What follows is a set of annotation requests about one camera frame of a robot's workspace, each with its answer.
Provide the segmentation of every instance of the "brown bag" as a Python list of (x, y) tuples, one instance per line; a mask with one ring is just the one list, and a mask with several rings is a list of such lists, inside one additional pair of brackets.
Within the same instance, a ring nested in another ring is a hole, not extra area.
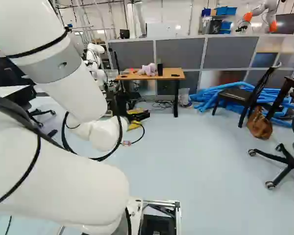
[(254, 137), (267, 140), (272, 134), (272, 123), (266, 119), (261, 111), (261, 106), (255, 108), (247, 121), (247, 127)]

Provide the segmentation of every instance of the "blue storage box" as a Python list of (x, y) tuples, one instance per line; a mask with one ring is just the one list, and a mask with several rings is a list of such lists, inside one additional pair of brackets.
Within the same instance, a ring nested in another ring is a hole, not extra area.
[(216, 10), (217, 10), (217, 16), (226, 15), (227, 7), (226, 6), (217, 7)]
[(227, 30), (227, 29), (225, 29), (225, 30), (220, 29), (219, 30), (219, 34), (230, 34), (230, 33), (231, 33), (231, 30)]
[(226, 15), (235, 16), (237, 7), (228, 7)]
[(210, 8), (204, 8), (202, 11), (201, 11), (201, 16), (204, 17), (204, 16), (210, 16), (211, 14), (211, 9)]
[(222, 21), (221, 29), (230, 29), (232, 22), (230, 21)]

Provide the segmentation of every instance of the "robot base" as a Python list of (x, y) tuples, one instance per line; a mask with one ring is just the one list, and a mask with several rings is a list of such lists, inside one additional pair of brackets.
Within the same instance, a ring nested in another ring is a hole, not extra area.
[[(127, 208), (131, 219), (132, 235), (181, 234), (182, 214), (179, 201), (149, 201), (131, 198)], [(64, 230), (65, 227), (61, 227), (58, 235), (62, 235)], [(112, 235), (128, 235), (125, 214)]]

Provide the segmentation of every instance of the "light gray floor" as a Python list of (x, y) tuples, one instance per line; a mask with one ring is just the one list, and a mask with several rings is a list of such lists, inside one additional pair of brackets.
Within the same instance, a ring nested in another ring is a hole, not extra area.
[[(33, 107), (54, 109), (56, 117), (45, 116), (44, 131), (60, 130), (64, 110), (49, 97), (37, 98)], [(144, 138), (131, 147), (121, 146), (106, 163), (120, 168), (128, 177), (131, 195), (145, 199), (179, 200), (184, 235), (284, 235), (294, 234), (294, 172), (276, 191), (264, 182), (272, 180), (282, 164), (250, 157), (247, 150), (259, 148), (279, 154), (284, 143), (292, 150), (291, 129), (274, 125), (268, 141), (254, 138), (246, 127), (237, 127), (239, 115), (222, 108), (214, 117), (179, 108), (154, 111), (143, 122)], [(71, 147), (80, 155), (99, 157), (89, 143), (67, 133)], [(126, 133), (135, 140), (141, 129)], [(0, 235), (8, 217), (0, 217)], [(9, 235), (55, 235), (59, 225), (42, 220), (17, 218)], [(65, 235), (78, 235), (66, 229)]]

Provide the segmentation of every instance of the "stuffed animal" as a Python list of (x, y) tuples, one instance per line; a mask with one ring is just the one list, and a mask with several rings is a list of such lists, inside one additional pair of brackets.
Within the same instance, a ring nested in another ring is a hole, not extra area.
[(154, 63), (150, 63), (149, 65), (143, 65), (142, 69), (140, 69), (137, 73), (140, 75), (147, 74), (148, 76), (155, 76), (156, 65)]

